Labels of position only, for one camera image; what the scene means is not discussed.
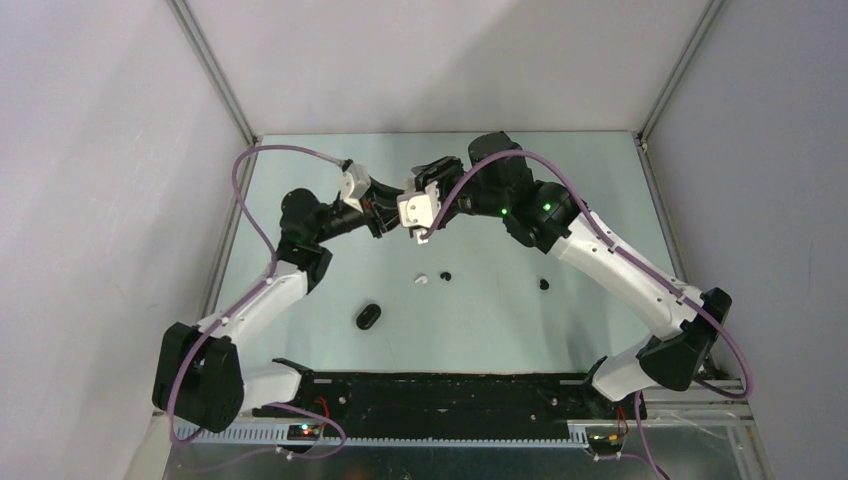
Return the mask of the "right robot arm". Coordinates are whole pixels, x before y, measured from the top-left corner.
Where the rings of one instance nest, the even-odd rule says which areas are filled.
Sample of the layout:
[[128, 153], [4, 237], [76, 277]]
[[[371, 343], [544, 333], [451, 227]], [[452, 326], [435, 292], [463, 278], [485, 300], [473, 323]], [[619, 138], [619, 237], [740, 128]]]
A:
[[685, 391], [723, 327], [732, 299], [664, 272], [592, 211], [551, 161], [504, 132], [476, 138], [464, 169], [456, 157], [414, 168], [397, 199], [400, 222], [420, 244], [458, 214], [498, 217], [509, 235], [562, 261], [604, 287], [649, 329], [635, 346], [600, 361], [581, 392], [585, 411], [606, 418], [622, 399], [660, 386]]

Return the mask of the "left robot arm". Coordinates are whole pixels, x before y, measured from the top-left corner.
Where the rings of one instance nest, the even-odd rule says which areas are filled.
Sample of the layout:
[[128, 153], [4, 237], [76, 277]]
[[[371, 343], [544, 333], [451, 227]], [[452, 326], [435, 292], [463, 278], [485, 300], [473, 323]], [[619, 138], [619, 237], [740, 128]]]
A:
[[240, 356], [287, 308], [311, 293], [328, 270], [324, 242], [357, 228], [379, 238], [399, 224], [402, 190], [373, 178], [343, 174], [340, 191], [322, 203], [298, 188], [281, 201], [281, 237], [275, 254], [244, 296], [194, 325], [175, 323], [163, 336], [152, 402], [173, 417], [221, 432], [243, 411], [278, 402], [292, 416], [316, 403], [301, 368], [273, 361], [243, 366]]

